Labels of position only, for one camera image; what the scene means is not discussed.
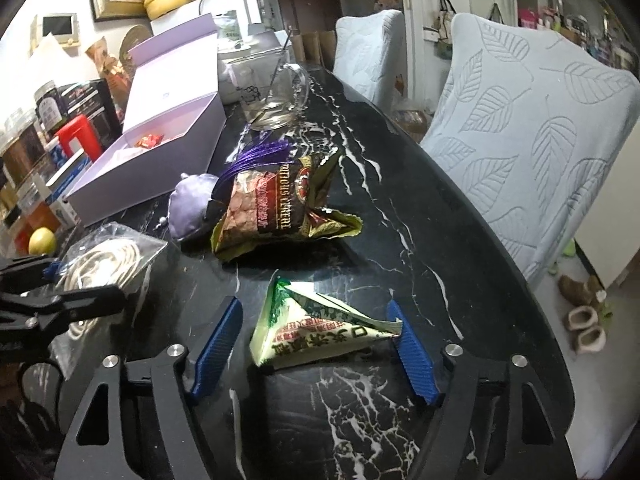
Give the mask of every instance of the purple pouch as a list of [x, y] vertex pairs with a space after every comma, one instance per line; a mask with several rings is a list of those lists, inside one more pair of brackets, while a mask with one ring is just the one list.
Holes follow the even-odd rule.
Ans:
[[174, 240], [184, 242], [213, 229], [213, 225], [205, 221], [205, 214], [217, 181], [218, 178], [209, 173], [182, 174], [182, 180], [169, 197], [167, 217]]

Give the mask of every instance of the white appliance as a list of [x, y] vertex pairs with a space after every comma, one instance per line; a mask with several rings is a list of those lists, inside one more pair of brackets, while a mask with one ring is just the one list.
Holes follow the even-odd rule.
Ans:
[[235, 10], [238, 13], [238, 24], [240, 25], [242, 38], [246, 38], [249, 35], [249, 24], [262, 23], [258, 0], [197, 0], [172, 10], [172, 12], [164, 16], [160, 16], [157, 20], [153, 20], [151, 29], [154, 34], [160, 34], [170, 28], [174, 28], [176, 25], [197, 18], [201, 2], [202, 14], [210, 12], [215, 16], [216, 14], [224, 14], [230, 10]]

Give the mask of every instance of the green and white package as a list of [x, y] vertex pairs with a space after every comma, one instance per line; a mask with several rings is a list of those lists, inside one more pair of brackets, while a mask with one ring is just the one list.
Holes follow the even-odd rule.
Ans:
[[286, 368], [346, 354], [399, 336], [402, 321], [380, 321], [313, 290], [274, 277], [250, 349], [257, 366]]

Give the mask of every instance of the box lid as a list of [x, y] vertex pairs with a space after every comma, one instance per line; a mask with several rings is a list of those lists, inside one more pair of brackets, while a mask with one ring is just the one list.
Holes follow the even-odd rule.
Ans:
[[124, 132], [218, 92], [218, 28], [210, 14], [149, 38], [130, 51], [137, 64]]

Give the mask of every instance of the metal screw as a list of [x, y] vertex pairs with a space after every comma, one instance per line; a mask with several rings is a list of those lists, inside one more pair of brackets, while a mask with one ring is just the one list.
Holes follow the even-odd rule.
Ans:
[[458, 357], [462, 355], [463, 349], [462, 349], [462, 346], [452, 343], [450, 345], [445, 346], [444, 351], [447, 353], [447, 355], [450, 355], [451, 357]]
[[529, 364], [529, 361], [527, 361], [527, 358], [524, 357], [524, 355], [520, 355], [520, 354], [514, 355], [511, 358], [511, 362], [513, 363], [514, 366], [517, 366], [518, 368], [524, 368]]
[[120, 358], [117, 355], [107, 355], [107, 357], [102, 360], [102, 366], [105, 368], [113, 368], [119, 361]]
[[184, 352], [184, 346], [182, 345], [171, 345], [166, 349], [166, 352], [171, 357], [178, 357], [178, 355], [182, 355]]

